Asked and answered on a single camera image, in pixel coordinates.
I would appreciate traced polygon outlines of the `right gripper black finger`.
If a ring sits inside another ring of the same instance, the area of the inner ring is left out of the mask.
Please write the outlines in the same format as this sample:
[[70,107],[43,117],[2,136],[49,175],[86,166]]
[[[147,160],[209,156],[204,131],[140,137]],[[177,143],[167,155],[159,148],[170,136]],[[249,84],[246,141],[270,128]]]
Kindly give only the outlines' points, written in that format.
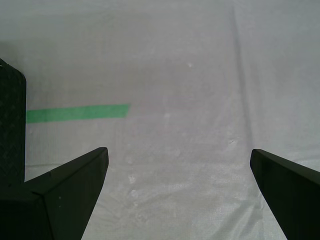
[[250,168],[259,190],[288,240],[320,238],[320,173],[262,149]]
[[22,184],[0,190],[2,240],[80,240],[104,185],[99,147]]

